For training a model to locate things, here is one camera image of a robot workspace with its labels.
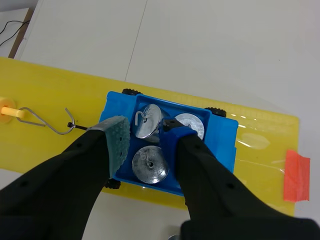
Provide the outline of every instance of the red tape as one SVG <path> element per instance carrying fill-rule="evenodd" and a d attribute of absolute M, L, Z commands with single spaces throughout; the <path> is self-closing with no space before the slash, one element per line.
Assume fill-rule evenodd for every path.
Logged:
<path fill-rule="evenodd" d="M 310 158 L 293 150 L 286 151 L 283 198 L 285 201 L 309 201 Z"/>

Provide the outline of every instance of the black string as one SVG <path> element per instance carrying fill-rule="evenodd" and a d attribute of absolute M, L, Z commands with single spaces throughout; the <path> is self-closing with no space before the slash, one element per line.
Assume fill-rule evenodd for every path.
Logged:
<path fill-rule="evenodd" d="M 25 24 L 30 23 L 30 21 L 25 21 L 25 22 L 23 22 L 23 21 L 8 21 L 8 22 L 5 24 L 4 29 L 0 32 L 0 34 L 2 34 L 2 33 L 4 32 L 4 30 L 6 29 L 7 24 L 8 24 L 8 23 L 11 23 L 11 22 L 22 23 L 22 25 L 18 28 L 18 30 L 17 30 L 11 37 L 9 37 L 7 40 L 3 41 L 3 42 L 0 44 L 0 47 L 1 47 L 5 42 L 7 42 L 7 41 L 9 41 L 10 39 L 12 39 L 12 38 L 17 34 L 17 32 L 19 32 L 19 30 L 20 30 Z"/>
<path fill-rule="evenodd" d="M 4 31 L 5 31 L 5 29 L 6 29 L 6 27 L 7 27 L 7 25 L 8 25 L 8 23 L 24 23 L 23 21 L 16 21 L 16 20 L 13 20 L 13 21 L 7 21 L 6 22 L 6 24 L 5 24 L 5 26 L 4 26 L 4 29 L 0 32 L 0 34 L 2 34 Z"/>

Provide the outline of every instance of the black wheel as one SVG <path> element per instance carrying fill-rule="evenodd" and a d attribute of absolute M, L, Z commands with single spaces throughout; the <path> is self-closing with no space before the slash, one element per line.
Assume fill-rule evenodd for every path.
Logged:
<path fill-rule="evenodd" d="M 141 92 L 133 90 L 133 89 L 130 89 L 130 88 L 125 88 L 125 89 L 122 90 L 122 94 L 135 96 L 137 94 L 141 94 Z"/>
<path fill-rule="evenodd" d="M 216 108 L 216 107 L 206 107 L 205 109 L 208 109 L 212 112 L 213 115 L 217 115 L 220 117 L 225 118 L 227 116 L 227 112 L 223 109 Z"/>
<path fill-rule="evenodd" d="M 107 184 L 105 185 L 108 189 L 119 189 L 121 185 L 121 182 L 118 180 L 115 180 L 113 178 L 109 179 Z"/>

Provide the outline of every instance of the blue cart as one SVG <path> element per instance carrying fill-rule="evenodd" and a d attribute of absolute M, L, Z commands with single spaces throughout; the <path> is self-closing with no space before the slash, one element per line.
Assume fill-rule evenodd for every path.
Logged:
<path fill-rule="evenodd" d="M 218 161 L 233 173 L 236 158 L 235 141 L 238 122 L 226 118 L 226 112 L 221 109 L 212 107 L 203 109 L 187 106 L 147 96 L 135 90 L 124 89 L 122 93 L 110 91 L 107 94 L 106 104 L 99 121 L 101 122 L 113 116 L 125 116 L 128 118 L 130 125 L 132 125 L 135 121 L 136 112 L 149 104 L 158 105 L 172 118 L 182 113 L 197 116 L 204 125 L 204 143 Z M 146 184 L 135 176 L 132 170 L 132 159 L 139 149 L 150 145 L 157 146 L 157 144 L 152 144 L 130 134 L 130 147 L 127 158 L 120 169 L 114 174 L 113 178 L 118 181 L 183 196 L 173 171 L 169 171 L 167 177 L 156 184 Z M 174 164 L 174 162 L 168 162 L 169 166 L 172 166 L 172 164 Z"/>

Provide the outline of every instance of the wire hook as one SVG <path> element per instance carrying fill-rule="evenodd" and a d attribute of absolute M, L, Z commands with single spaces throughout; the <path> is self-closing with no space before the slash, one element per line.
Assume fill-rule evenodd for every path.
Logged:
<path fill-rule="evenodd" d="M 137 111 L 135 113 L 135 125 L 138 126 L 138 116 L 141 115 L 141 117 L 143 118 L 143 122 L 145 123 L 147 121 L 147 118 L 145 116 L 145 114 L 142 111 Z"/>
<path fill-rule="evenodd" d="M 71 112 L 68 110 L 68 108 L 65 108 L 64 110 L 65 110 L 66 113 L 70 116 L 73 127 L 71 127 L 68 131 L 64 131 L 64 132 L 57 131 L 53 126 L 51 126 L 49 123 L 47 123 L 45 120 L 43 120 L 42 117 L 40 117 L 38 114 L 36 114 L 34 111 L 32 111 L 32 110 L 31 110 L 30 108 L 28 108 L 28 107 L 21 107 L 19 110 L 27 110 L 27 111 L 29 111 L 33 116 L 35 116 L 37 119 L 39 119 L 39 120 L 40 120 L 41 122 L 43 122 L 44 124 L 36 123 L 36 122 L 32 122 L 32 121 L 25 121 L 25 120 L 22 120 L 20 117 L 17 117 L 16 119 L 18 119 L 18 121 L 19 121 L 19 122 L 22 122 L 22 123 L 32 124 L 32 125 L 36 125 L 36 126 L 40 126 L 40 127 L 48 126 L 52 131 L 54 131 L 55 133 L 60 134 L 60 135 L 68 134 L 68 133 L 70 133 L 70 132 L 72 131 L 72 129 L 75 128 L 75 127 L 74 127 L 74 126 L 75 126 L 75 119 L 74 119 L 74 117 L 72 116 Z"/>

